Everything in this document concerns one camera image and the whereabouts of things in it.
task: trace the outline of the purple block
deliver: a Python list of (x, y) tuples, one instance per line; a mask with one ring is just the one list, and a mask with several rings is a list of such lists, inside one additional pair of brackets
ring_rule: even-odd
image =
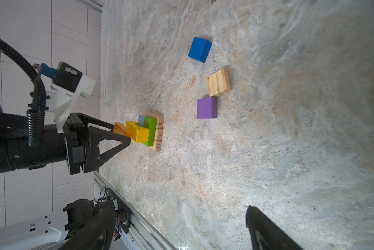
[(198, 119), (217, 118), (217, 98), (212, 96), (197, 100), (196, 117)]

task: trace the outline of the blue block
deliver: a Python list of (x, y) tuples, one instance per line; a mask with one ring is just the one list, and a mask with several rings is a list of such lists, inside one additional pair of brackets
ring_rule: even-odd
[(41, 73), (51, 79), (54, 79), (55, 76), (57, 75), (58, 71), (54, 68), (51, 68), (50, 66), (46, 65), (45, 63), (41, 63), (41, 67), (43, 70)]
[(194, 37), (188, 56), (200, 62), (205, 62), (208, 57), (212, 43), (203, 38)]
[(139, 114), (139, 115), (138, 115), (138, 123), (139, 123), (139, 126), (140, 126), (140, 127), (143, 127), (143, 126), (144, 126), (144, 121), (145, 121), (145, 115), (143, 115), (143, 114)]

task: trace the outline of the yellow arch block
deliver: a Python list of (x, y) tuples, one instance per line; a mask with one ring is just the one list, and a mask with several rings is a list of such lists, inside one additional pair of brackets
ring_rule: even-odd
[(148, 142), (149, 128), (140, 127), (138, 122), (126, 122), (126, 128), (136, 143)]

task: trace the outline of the green block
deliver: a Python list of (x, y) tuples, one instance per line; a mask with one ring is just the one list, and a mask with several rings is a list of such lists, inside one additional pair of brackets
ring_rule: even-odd
[(144, 126), (149, 128), (149, 136), (148, 136), (148, 142), (143, 142), (143, 144), (147, 147), (151, 147), (154, 145), (154, 138), (155, 138), (155, 131), (157, 129), (157, 122), (158, 120), (153, 118), (152, 116), (145, 116), (144, 119)]

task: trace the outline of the tiled floor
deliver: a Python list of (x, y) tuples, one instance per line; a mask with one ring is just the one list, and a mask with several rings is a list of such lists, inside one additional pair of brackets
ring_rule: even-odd
[[(93, 96), (79, 97), (74, 112), (99, 118), (101, 13), (79, 0), (0, 0), (0, 38), (31, 64), (69, 63), (97, 81)], [(50, 89), (50, 79), (42, 80)], [(0, 53), (0, 102), (5, 113), (24, 116), (32, 83)], [(47, 113), (45, 124), (55, 114)], [(93, 198), (93, 174), (69, 175), (66, 162), (0, 174), (0, 226), (61, 211), (67, 203)]]

